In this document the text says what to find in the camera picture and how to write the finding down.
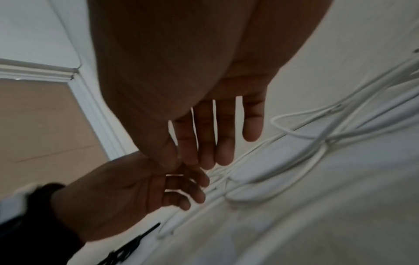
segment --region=molding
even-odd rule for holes
[[[122,144],[116,137],[113,128],[109,124],[106,116],[99,108],[95,98],[90,93],[81,75],[74,75],[73,80],[68,82],[74,97],[79,103],[80,108],[89,121],[92,129],[96,133],[110,160],[117,159],[126,155]]]
[[[108,158],[113,160],[126,155],[112,126],[80,74],[74,71],[65,72],[0,64],[0,79],[67,83]]]

